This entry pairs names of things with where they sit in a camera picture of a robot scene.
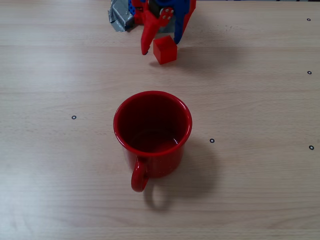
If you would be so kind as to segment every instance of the table surface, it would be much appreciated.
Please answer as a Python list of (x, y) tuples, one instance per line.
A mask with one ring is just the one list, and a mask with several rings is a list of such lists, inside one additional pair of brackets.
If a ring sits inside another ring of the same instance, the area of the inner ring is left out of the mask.
[[(0, 239), (318, 240), (320, 5), (199, 1), (165, 65), (109, 7), (0, 0)], [(147, 90), (193, 129), (137, 193), (113, 117)]]

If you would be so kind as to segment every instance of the blue robot part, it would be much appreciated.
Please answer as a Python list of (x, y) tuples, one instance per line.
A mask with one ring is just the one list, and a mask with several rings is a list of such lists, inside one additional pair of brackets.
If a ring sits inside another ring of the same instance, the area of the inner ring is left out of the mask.
[(161, 7), (172, 7), (175, 16), (174, 43), (178, 44), (184, 33), (185, 15), (190, 10), (190, 0), (155, 0)]
[(129, 12), (130, 12), (132, 15), (135, 15), (135, 14), (136, 14), (136, 8), (132, 5), (131, 0), (128, 1), (128, 9), (129, 9)]

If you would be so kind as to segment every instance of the red mug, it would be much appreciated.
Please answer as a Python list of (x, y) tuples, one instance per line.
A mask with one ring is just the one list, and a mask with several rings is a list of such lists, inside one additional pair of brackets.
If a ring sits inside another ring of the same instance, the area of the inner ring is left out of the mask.
[(120, 105), (113, 129), (133, 169), (131, 187), (142, 192), (149, 178), (164, 177), (178, 167), (191, 133), (192, 118), (176, 96), (144, 91)]

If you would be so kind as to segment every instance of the red block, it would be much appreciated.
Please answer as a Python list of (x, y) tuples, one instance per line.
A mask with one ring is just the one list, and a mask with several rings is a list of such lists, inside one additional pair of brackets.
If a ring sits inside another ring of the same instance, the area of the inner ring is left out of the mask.
[(178, 47), (171, 36), (164, 36), (153, 40), (153, 54), (159, 64), (166, 64), (177, 60)]

